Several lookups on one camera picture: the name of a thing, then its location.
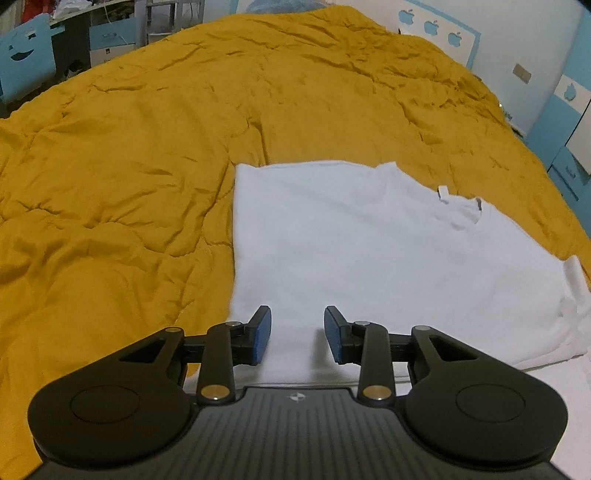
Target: cabinet handle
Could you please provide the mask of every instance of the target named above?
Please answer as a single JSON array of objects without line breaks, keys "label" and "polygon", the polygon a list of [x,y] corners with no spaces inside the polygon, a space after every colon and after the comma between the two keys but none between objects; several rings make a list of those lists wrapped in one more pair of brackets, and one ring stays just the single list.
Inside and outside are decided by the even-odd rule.
[{"label": "cabinet handle", "polygon": [[565,170],[566,170],[566,173],[568,173],[568,174],[569,174],[569,177],[570,177],[570,178],[572,178],[573,180],[574,180],[575,178],[577,178],[577,174],[576,174],[576,173],[573,173],[573,172],[571,171],[571,169],[570,169],[570,168],[566,167],[566,168],[565,168]]}]

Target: ribbed black surface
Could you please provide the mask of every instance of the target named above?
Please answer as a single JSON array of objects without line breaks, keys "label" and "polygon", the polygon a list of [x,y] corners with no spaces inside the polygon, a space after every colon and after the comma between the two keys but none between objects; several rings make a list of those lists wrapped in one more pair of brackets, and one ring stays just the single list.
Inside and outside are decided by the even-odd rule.
[{"label": "ribbed black surface", "polygon": [[204,409],[187,435],[149,460],[110,471],[47,463],[31,480],[558,480],[551,465],[476,472],[417,446],[397,416],[364,407],[348,390],[250,388]]}]

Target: blue chair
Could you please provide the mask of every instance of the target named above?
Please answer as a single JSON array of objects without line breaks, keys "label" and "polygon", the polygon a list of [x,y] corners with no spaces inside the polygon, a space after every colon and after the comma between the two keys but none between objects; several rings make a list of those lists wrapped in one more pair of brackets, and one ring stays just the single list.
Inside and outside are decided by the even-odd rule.
[{"label": "blue chair", "polygon": [[64,27],[51,28],[41,14],[0,38],[0,102],[23,98],[56,74],[51,36]]}]

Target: yellow blanket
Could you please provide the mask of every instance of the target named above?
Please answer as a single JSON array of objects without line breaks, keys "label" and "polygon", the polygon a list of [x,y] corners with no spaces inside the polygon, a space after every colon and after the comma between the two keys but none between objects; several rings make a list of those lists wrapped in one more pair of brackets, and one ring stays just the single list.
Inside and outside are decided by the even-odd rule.
[{"label": "yellow blanket", "polygon": [[226,319],[234,165],[318,159],[395,160],[591,271],[497,99],[425,40],[347,7],[185,30],[0,121],[0,478],[39,463],[27,406],[43,385],[164,326]]}]

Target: headboard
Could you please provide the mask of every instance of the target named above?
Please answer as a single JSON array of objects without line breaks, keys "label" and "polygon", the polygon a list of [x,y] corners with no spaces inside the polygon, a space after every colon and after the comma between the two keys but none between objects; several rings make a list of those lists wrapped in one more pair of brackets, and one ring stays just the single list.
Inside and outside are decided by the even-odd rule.
[{"label": "headboard", "polygon": [[456,62],[472,68],[480,33],[418,0],[394,0],[400,33],[426,38]]}]

